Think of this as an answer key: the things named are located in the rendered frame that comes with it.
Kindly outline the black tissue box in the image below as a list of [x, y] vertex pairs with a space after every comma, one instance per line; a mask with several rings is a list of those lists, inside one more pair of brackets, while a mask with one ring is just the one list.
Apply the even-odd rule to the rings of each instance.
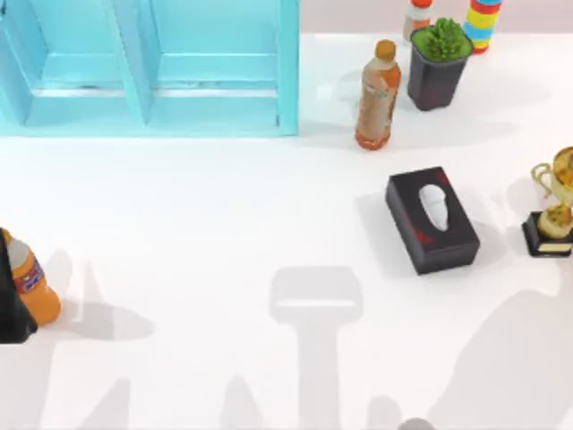
[[474, 262], [480, 239], [443, 168], [390, 176], [386, 202], [418, 274]]

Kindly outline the stack of coloured rings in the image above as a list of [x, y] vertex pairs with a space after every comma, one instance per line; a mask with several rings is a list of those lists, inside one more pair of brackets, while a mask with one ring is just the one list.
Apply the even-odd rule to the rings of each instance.
[[473, 44], [473, 53], [482, 54], [490, 46], [503, 0], [470, 0], [464, 31]]

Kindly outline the gold trophy on black base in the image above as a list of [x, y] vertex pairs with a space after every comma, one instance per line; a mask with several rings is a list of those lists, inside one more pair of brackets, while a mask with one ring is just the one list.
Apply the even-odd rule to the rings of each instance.
[[532, 179], [556, 203], [532, 211], [521, 225], [532, 257], [568, 257], [573, 252], [573, 147], [560, 150], [552, 163], [540, 163], [530, 171]]

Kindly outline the brown tea bottle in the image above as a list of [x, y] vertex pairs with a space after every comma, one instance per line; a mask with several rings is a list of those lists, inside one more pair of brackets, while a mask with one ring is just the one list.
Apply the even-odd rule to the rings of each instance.
[[397, 46], [393, 41], [382, 39], [376, 44], [373, 58], [363, 67], [355, 139], [368, 151], [382, 148], [391, 134], [394, 107], [401, 83], [396, 51]]

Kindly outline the orange soda bottle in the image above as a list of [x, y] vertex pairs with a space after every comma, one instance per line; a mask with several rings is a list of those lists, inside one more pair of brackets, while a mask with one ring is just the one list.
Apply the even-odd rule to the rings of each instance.
[[61, 312], [61, 301], [49, 287], [46, 273], [28, 245], [4, 230], [8, 258], [16, 289], [36, 323], [53, 323]]

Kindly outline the light blue rack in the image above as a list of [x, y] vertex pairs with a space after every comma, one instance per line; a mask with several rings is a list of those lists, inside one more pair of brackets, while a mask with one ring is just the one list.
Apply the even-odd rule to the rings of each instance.
[[298, 130], [300, 0], [0, 0], [0, 136]]

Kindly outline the black plant pot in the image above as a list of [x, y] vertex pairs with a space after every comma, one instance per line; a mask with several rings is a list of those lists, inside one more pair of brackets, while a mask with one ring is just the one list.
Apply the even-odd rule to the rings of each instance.
[[473, 44], [462, 26], [450, 18], [411, 35], [407, 94], [421, 111], [447, 107], [455, 95]]

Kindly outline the white bottle with orange band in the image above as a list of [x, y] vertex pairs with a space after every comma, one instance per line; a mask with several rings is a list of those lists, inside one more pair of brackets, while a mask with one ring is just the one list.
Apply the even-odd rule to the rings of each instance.
[[409, 43], [414, 31], [431, 24], [433, 0], [407, 0], [407, 9], [403, 26], [404, 40]]

